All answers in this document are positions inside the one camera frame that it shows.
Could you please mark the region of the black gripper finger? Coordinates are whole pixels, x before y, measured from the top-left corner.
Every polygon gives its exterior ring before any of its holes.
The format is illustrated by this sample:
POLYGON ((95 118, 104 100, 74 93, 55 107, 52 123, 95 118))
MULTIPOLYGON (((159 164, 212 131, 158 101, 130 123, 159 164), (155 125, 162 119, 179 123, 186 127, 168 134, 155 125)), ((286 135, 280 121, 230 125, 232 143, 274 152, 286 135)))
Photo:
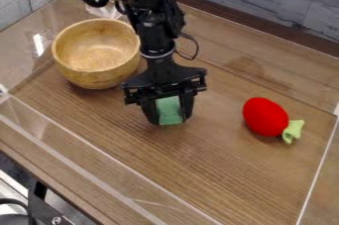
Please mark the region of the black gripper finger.
POLYGON ((187 121, 192 116, 194 104, 195 104, 194 93, 183 92, 180 94, 180 113, 184 121, 187 121))
POLYGON ((156 103, 152 99, 142 99, 140 107, 148 122, 154 125, 159 124, 159 111, 156 103))

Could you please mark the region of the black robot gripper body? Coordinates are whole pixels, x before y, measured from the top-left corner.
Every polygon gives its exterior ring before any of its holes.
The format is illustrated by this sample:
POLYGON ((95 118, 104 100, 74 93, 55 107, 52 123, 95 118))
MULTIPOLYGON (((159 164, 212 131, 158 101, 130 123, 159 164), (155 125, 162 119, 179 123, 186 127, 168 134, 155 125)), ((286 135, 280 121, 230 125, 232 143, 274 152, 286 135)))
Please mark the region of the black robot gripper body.
POLYGON ((142 105, 147 100, 179 96, 183 105, 192 105, 198 93, 207 89, 207 70, 179 64, 172 53, 142 56, 147 67, 122 84, 124 102, 142 105))

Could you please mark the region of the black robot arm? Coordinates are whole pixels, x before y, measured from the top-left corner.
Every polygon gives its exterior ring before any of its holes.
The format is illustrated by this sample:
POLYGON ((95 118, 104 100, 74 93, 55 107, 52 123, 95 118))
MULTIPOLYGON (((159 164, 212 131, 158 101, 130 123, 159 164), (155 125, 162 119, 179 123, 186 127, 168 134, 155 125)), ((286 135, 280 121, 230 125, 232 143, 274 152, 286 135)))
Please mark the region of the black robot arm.
POLYGON ((122 83, 124 102, 140 107, 148 122, 170 126, 192 116, 195 96, 207 89, 207 71, 175 61, 176 40, 183 33, 186 14, 176 0, 83 0, 94 8, 114 3, 140 39, 139 51, 147 68, 122 83))

